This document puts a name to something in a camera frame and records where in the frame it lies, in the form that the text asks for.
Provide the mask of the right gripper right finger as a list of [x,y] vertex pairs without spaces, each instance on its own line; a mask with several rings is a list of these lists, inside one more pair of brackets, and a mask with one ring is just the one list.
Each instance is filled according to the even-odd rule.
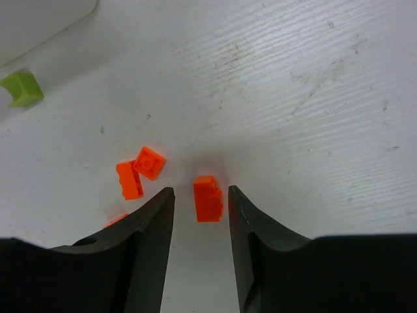
[[241,312],[415,312],[414,234],[309,239],[228,190]]

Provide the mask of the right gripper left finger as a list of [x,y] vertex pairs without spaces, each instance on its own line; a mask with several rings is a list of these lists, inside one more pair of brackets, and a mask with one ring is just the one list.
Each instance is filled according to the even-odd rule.
[[1,240],[2,312],[159,312],[173,232],[175,194],[73,245]]

